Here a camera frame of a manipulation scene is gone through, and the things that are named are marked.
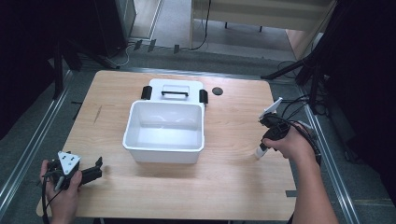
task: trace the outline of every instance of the person's right arm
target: person's right arm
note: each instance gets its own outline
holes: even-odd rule
[[[296,163],[299,184],[293,223],[338,223],[321,179],[314,150],[297,130],[291,127],[285,138],[278,141],[263,139],[262,142]]]

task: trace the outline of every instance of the hand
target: hand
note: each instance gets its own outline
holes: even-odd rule
[[[47,164],[49,161],[44,160],[41,164],[40,180],[43,183],[43,175],[47,172]],[[52,212],[51,223],[72,223],[77,212],[78,207],[78,186],[81,182],[82,172],[76,171],[70,180],[70,185],[67,190],[59,193],[55,199],[49,204]],[[52,199],[57,192],[53,191],[53,183],[48,180],[46,186],[47,201]]]
[[[297,163],[305,160],[315,160],[313,148],[293,126],[290,127],[288,134],[284,138],[277,141],[264,138],[262,142],[268,147],[279,150],[284,158],[291,159]]]

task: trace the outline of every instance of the gray carpet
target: gray carpet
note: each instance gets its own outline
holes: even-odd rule
[[[226,56],[219,54],[181,51],[174,54],[172,49],[154,49],[148,53],[147,46],[133,51],[129,48],[130,61],[122,66],[121,70],[131,70],[133,68],[168,69],[179,71],[207,72],[211,75],[221,77],[244,77],[249,79],[260,79],[260,75],[271,74],[278,68],[280,62],[264,59],[253,59],[237,56]],[[83,67],[81,71],[73,72],[73,80],[70,89],[65,97],[64,103],[58,115],[51,124],[46,137],[36,153],[29,170],[21,182],[18,191],[11,201],[8,210],[0,220],[1,223],[40,223],[41,219],[35,213],[35,208],[40,199],[40,188],[35,185],[38,179],[41,161],[53,159],[57,151],[62,150],[64,142],[70,129],[73,126],[73,117],[78,112],[78,105],[71,102],[83,102],[84,97],[90,87],[94,74],[98,70],[104,70],[100,65],[92,60],[81,57]],[[124,53],[112,59],[117,63],[126,62]],[[279,80],[270,82],[274,98],[282,96],[285,99],[293,100],[300,96],[298,87],[293,83],[293,79],[282,77]],[[4,159],[0,164],[0,184],[7,181],[13,167],[29,143],[35,128],[42,119],[48,106],[51,104],[53,86],[50,86],[37,99],[34,105],[20,118],[10,133],[0,141],[0,154]],[[389,200],[389,196],[382,187],[378,174],[370,167],[362,164],[352,164],[345,160],[343,144],[336,135],[331,118],[326,116],[318,117],[323,132],[332,149],[332,154],[352,200],[355,203],[361,223],[396,223],[396,209]],[[300,112],[295,119],[307,121],[304,111]],[[322,166],[323,179],[326,189],[330,195],[334,210],[340,223],[347,223],[343,211],[335,194],[327,169]],[[92,223],[93,218],[78,218],[76,223]],[[235,223],[282,223],[282,222],[258,222],[258,221],[235,221]]]

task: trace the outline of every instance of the black round hole cover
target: black round hole cover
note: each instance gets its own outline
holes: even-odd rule
[[[213,94],[215,95],[222,95],[223,94],[223,90],[220,87],[215,87],[212,89]]]

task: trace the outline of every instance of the forearm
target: forearm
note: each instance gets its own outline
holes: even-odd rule
[[[338,223],[314,160],[297,164],[299,184],[293,223]]]

